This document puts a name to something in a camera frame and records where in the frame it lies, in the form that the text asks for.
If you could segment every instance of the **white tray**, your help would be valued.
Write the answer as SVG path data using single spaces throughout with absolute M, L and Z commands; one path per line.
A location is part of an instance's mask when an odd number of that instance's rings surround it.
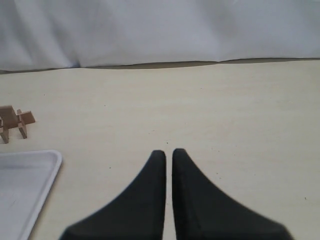
M 62 163 L 58 151 L 0 154 L 0 235 L 27 240 Z

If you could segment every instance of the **white fabric backdrop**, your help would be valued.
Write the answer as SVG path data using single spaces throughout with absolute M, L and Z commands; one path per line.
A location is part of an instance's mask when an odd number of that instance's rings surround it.
M 319 57 L 319 0 L 0 3 L 0 70 Z

